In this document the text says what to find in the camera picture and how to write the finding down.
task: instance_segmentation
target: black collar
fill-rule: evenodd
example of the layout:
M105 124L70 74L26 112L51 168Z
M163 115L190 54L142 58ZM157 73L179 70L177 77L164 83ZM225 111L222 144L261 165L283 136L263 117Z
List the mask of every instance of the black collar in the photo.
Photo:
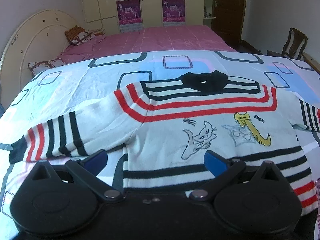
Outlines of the black collar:
M228 76L218 70L212 73L193 74L186 73L180 76L183 84L191 89L203 92L217 92L222 90L228 82Z

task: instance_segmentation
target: pink bed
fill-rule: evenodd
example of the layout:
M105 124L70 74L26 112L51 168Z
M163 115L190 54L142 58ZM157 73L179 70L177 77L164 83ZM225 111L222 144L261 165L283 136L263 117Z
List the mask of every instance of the pink bed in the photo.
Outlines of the pink bed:
M160 50L233 51L208 26L151 27L140 32L97 36L85 44L67 47L58 57L70 64L111 55Z

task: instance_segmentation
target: white sweater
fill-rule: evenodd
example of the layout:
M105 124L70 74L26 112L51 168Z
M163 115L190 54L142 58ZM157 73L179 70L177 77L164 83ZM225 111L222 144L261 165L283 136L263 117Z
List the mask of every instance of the white sweater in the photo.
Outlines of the white sweater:
M87 156L126 144L124 187L188 191L213 175L204 153L248 165L272 160L299 196L303 214L317 207L307 159L293 125L319 132L320 110L293 93L256 81L187 73L137 82L81 110L30 128L10 152L11 163Z

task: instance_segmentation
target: screw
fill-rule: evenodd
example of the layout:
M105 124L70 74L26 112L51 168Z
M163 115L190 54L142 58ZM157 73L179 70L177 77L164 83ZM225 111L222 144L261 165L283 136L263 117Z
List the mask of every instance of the screw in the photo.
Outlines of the screw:
M109 189L104 193L107 198L117 198L120 196L120 192L115 189Z
M191 194L192 194L195 198L199 199L199 198L204 198L204 197L206 197L206 196L208 195L208 192L205 191L204 189L196 189L196 190L192 191Z

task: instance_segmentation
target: headboard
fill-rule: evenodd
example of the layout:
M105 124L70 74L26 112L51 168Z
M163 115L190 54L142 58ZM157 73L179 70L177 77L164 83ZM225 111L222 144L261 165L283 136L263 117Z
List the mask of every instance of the headboard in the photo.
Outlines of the headboard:
M7 109L31 80L28 62L51 60L68 45L64 32L76 20L59 10L45 10L25 20L11 36L0 61L0 102Z

